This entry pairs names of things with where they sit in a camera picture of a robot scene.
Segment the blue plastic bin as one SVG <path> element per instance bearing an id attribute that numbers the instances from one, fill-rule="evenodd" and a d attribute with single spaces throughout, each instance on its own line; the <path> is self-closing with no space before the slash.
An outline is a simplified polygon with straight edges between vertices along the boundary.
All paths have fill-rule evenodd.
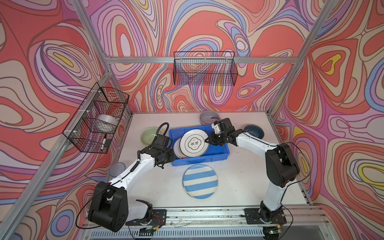
<path id="1" fill-rule="evenodd" d="M 202 130 L 207 134 L 210 134 L 211 132 L 214 131 L 211 126 L 196 126 L 196 127 L 190 127 L 190 128 L 171 129 L 169 130 L 169 137 L 173 139 L 175 143 L 176 140 L 181 138 L 185 133 L 194 129 Z M 176 159 L 172 163 L 172 165 L 174 167 L 178 167 L 178 166 L 210 163 L 215 161 L 224 161 L 228 158 L 229 155 L 230 155 L 230 150 L 228 148 L 228 145 L 224 145 L 223 147 L 209 145 L 208 150 L 202 156 L 194 157 L 194 158 Z"/>

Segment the white clover outline plate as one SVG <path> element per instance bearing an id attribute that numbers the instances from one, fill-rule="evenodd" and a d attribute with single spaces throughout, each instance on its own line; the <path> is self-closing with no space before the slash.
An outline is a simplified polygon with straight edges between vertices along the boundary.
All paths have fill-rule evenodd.
<path id="1" fill-rule="evenodd" d="M 205 142 L 207 138 L 208 134 L 203 130 L 190 130 L 181 137 L 180 150 L 188 158 L 200 157 L 209 148 L 209 144 Z"/>

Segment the blue white striped plate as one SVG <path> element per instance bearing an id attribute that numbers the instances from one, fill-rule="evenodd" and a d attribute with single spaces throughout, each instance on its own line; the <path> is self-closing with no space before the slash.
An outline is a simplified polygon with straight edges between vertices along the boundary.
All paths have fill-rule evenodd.
<path id="1" fill-rule="evenodd" d="M 219 178 L 210 166 L 197 164 L 185 171 L 182 182 L 185 192 L 190 197 L 204 200 L 214 195 L 219 185 Z"/>

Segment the orange sunburst plate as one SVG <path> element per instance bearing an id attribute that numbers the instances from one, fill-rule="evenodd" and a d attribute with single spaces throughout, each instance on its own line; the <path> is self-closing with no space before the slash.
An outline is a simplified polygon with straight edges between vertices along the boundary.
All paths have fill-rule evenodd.
<path id="1" fill-rule="evenodd" d="M 181 149 L 180 149 L 180 141 L 181 141 L 181 138 L 177 139 L 174 143 L 174 153 L 175 153 L 175 156 L 178 158 L 178 159 L 184 159 L 185 156 L 183 155 Z"/>

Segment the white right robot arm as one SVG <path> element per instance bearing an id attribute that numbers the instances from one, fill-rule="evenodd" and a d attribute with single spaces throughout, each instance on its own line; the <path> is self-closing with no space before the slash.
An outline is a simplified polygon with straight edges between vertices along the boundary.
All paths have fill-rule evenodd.
<path id="1" fill-rule="evenodd" d="M 262 157 L 266 162 L 267 177 L 270 181 L 267 194 L 260 204 L 259 216 L 263 223 L 271 223 L 282 213 L 282 200 L 287 188 L 294 184 L 300 168 L 292 149 L 287 144 L 273 144 L 259 139 L 245 130 L 232 125 L 229 118 L 217 119 L 211 124 L 213 131 L 205 142 L 213 146 L 232 144 Z"/>

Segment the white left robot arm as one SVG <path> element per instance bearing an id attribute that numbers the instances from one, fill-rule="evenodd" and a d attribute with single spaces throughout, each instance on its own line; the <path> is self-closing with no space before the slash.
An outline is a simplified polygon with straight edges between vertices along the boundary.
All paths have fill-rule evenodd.
<path id="1" fill-rule="evenodd" d="M 158 135 L 153 142 L 137 152 L 137 160 L 109 182 L 100 182 L 90 200 L 87 219 L 96 225 L 118 232 L 127 222 L 151 224 L 153 205 L 144 200 L 129 200 L 129 193 L 154 167 L 175 161 L 173 140 Z"/>

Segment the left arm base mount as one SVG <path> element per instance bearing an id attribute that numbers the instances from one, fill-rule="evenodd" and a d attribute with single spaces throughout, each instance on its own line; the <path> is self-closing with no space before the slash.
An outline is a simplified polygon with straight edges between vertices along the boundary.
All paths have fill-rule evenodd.
<path id="1" fill-rule="evenodd" d="M 167 217 L 166 209 L 154 209 L 149 210 L 149 213 L 145 215 L 142 219 L 136 219 L 128 221 L 125 223 L 126 226 L 152 226 L 152 227 L 161 227 L 165 225 Z"/>

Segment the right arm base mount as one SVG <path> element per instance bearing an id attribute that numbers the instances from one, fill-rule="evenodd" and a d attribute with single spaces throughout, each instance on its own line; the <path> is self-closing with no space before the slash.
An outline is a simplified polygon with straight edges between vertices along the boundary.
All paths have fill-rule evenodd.
<path id="1" fill-rule="evenodd" d="M 248 225 L 284 225 L 287 223 L 283 207 L 276 211 L 270 211 L 268 208 L 247 208 L 244 209 L 243 217 L 246 218 Z"/>

